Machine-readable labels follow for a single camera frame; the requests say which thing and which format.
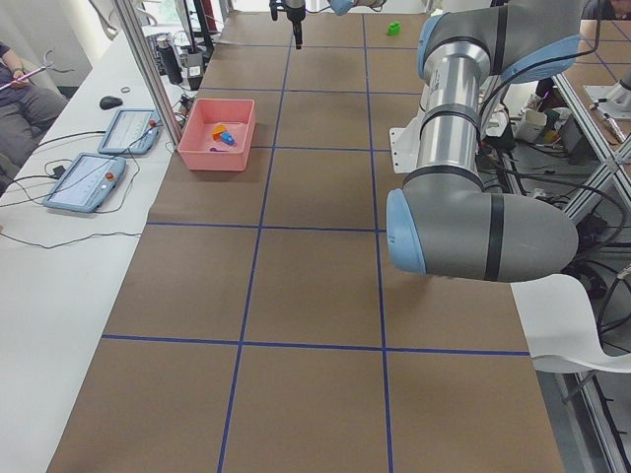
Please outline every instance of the black container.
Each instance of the black container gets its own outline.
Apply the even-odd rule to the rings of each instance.
[[[158,52],[160,53],[160,57],[162,58],[162,62],[165,66],[165,71],[167,71],[169,82],[172,84],[181,84],[182,77],[179,69],[179,63],[175,57],[174,49],[169,43],[169,38],[166,35],[158,36],[156,43]]]

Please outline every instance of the white desk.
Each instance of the white desk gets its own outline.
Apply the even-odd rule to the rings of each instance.
[[[170,99],[176,102],[181,89],[166,84]],[[122,94],[123,86],[131,92]],[[44,140],[105,130],[116,111],[99,108],[99,99],[106,95],[123,98],[124,107],[153,107],[123,34]],[[95,152],[102,136],[44,146],[19,176],[43,174],[45,163]],[[173,151],[169,140],[161,130],[152,151],[138,159],[140,173],[118,212],[79,216],[31,202],[1,207],[3,233],[47,245],[94,233],[141,233]],[[101,210],[118,206],[135,169],[129,161],[125,179]],[[33,197],[46,194],[53,183],[50,179],[22,181]],[[24,192],[14,184],[0,205],[21,200],[25,200]],[[133,236],[108,236],[44,250],[0,237],[0,472],[46,470],[137,241]]]

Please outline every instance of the pink tray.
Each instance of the pink tray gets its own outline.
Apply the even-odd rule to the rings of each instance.
[[[191,170],[244,170],[255,124],[254,101],[196,99],[177,150]],[[217,125],[226,126],[234,145],[213,139]]]

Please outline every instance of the gray pants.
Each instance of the gray pants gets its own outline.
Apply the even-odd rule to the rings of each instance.
[[[66,103],[65,97],[30,85],[20,101],[0,106],[0,155],[21,168]]]

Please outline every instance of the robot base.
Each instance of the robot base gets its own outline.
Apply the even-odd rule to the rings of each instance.
[[[394,172],[410,173],[416,170],[424,115],[425,113],[419,110],[418,115],[412,118],[405,128],[390,128],[390,153]]]

